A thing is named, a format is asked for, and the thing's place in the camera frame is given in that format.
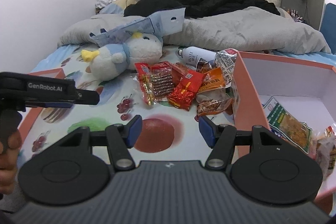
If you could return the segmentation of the person's left hand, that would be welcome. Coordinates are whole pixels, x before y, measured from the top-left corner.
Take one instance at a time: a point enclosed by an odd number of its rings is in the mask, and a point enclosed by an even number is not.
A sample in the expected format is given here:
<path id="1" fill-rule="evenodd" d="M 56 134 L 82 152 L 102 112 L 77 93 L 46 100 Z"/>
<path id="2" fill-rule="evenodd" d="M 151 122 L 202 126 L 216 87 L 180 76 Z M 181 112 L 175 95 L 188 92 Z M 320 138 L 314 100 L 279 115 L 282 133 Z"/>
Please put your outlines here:
<path id="1" fill-rule="evenodd" d="M 22 146 L 22 138 L 17 130 L 8 139 L 8 149 L 1 155 L 1 194 L 11 194 L 17 174 L 17 158 Z"/>

